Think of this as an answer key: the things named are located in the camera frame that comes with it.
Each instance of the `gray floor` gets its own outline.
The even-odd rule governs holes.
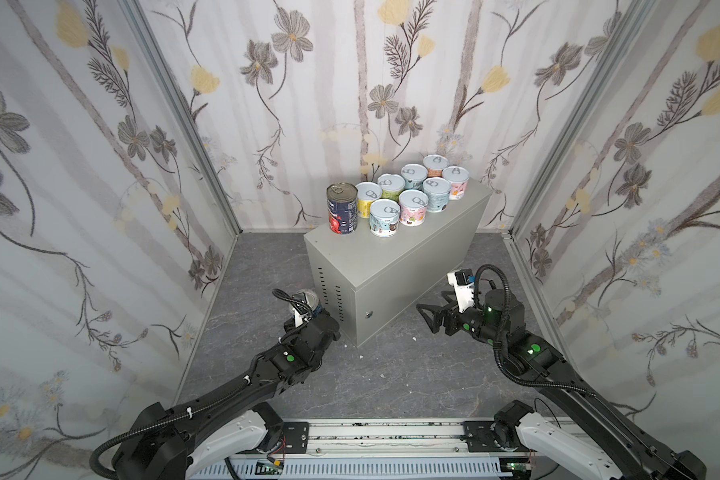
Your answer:
[[[502,268],[525,302],[528,329],[538,332],[499,234],[476,234],[464,266]],[[187,374],[181,401],[208,392],[244,370],[250,358],[277,341],[288,314],[272,288],[314,288],[301,234],[244,234],[212,308]],[[442,284],[421,302],[440,304]],[[490,348],[467,335],[432,335],[415,308],[360,348],[340,340],[305,385],[270,401],[283,418],[492,416],[514,398],[536,393],[496,370]]]

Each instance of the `can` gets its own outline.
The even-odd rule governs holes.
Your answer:
[[[398,201],[405,188],[405,179],[400,175],[384,174],[378,178],[378,186],[382,188],[382,198]]]
[[[427,177],[442,177],[443,168],[446,168],[450,162],[442,155],[427,155],[422,163],[427,168]]]
[[[429,197],[420,190],[404,190],[400,194],[400,225],[416,226],[424,222]]]
[[[389,198],[381,198],[371,204],[371,217],[368,223],[376,236],[392,236],[398,229],[400,205]]]
[[[445,210],[451,193],[451,182],[440,177],[427,178],[424,180],[422,189],[429,197],[427,212],[442,212]]]
[[[328,222],[337,234],[351,234],[358,224],[358,189],[342,182],[326,189]]]
[[[420,164],[408,164],[400,169],[400,175],[405,180],[406,190],[421,190],[427,174],[427,168]]]
[[[363,218],[371,216],[371,204],[382,197],[382,188],[373,182],[360,182],[358,188],[358,215]]]
[[[469,182],[469,172],[463,167],[448,167],[443,170],[443,178],[451,182],[451,200],[458,200],[464,196]]]

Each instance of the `black cable sheath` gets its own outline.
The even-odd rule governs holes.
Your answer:
[[[532,382],[530,380],[523,380],[515,376],[512,372],[507,370],[507,366],[504,364],[504,358],[509,357],[508,342],[507,342],[507,322],[509,321],[509,305],[512,301],[512,292],[509,290],[509,281],[507,276],[501,269],[496,265],[485,264],[480,265],[478,271],[474,274],[474,306],[478,310],[482,310],[483,306],[480,304],[480,292],[478,291],[478,285],[480,285],[480,275],[486,270],[494,272],[501,280],[501,286],[504,288],[504,305],[501,307],[501,318],[499,320],[499,326],[496,329],[496,340],[494,340],[494,360],[496,361],[496,367],[499,371],[504,374],[509,380],[517,383],[520,386],[531,387],[535,389],[563,389],[571,390],[574,392],[581,393],[583,395],[591,395],[591,392],[587,389],[575,385],[569,385],[561,382]]]
[[[253,374],[253,371],[256,369],[256,364],[259,363],[259,360],[264,357],[264,352],[260,352],[256,354],[253,357],[253,360],[251,360],[251,365],[248,367],[248,370],[246,370],[246,375],[250,376]],[[238,393],[240,393],[243,389],[245,389],[250,383],[246,383],[245,381],[240,382],[237,386],[235,386],[231,391],[229,391],[227,394],[220,396],[219,398],[216,398],[215,400],[211,400],[207,404],[203,406],[199,406],[197,408],[192,409],[192,416],[195,416],[201,412],[204,412],[205,410],[208,410],[210,408],[213,408],[215,406],[220,405],[221,403],[226,402],[230,398],[234,397]],[[102,443],[98,447],[96,447],[95,450],[92,451],[90,454],[90,458],[88,459],[88,465],[90,466],[90,469],[96,474],[104,478],[109,478],[110,480],[117,480],[117,474],[115,473],[115,470],[109,470],[107,467],[101,464],[100,457],[101,455],[109,450],[110,448],[117,446],[121,443],[123,443],[125,440],[129,438],[133,438],[135,436],[143,435],[145,433],[154,432],[155,430],[158,430],[160,428],[163,428],[165,426],[168,426],[174,422],[178,422],[179,420],[183,420],[184,418],[189,418],[190,414],[188,412],[182,412],[182,413],[174,413],[172,416],[169,416],[168,418],[165,418],[163,420],[159,420],[158,422],[151,423],[147,426],[135,428],[133,430],[130,430],[128,432],[125,432],[123,434],[120,434],[116,437],[112,437],[106,442]]]

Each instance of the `pink can label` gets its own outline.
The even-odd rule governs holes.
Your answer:
[[[467,182],[469,182],[469,180],[465,180],[463,182],[451,182],[451,193],[448,197],[451,200],[458,200],[463,197],[464,192],[467,190]]]
[[[403,225],[416,226],[424,222],[424,216],[427,214],[426,205],[419,208],[408,208],[405,205],[401,205],[401,207],[400,223]]]

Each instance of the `yellow can label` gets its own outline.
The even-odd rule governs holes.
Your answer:
[[[362,216],[363,218],[370,217],[372,203],[373,200],[361,200],[358,198],[358,215]]]

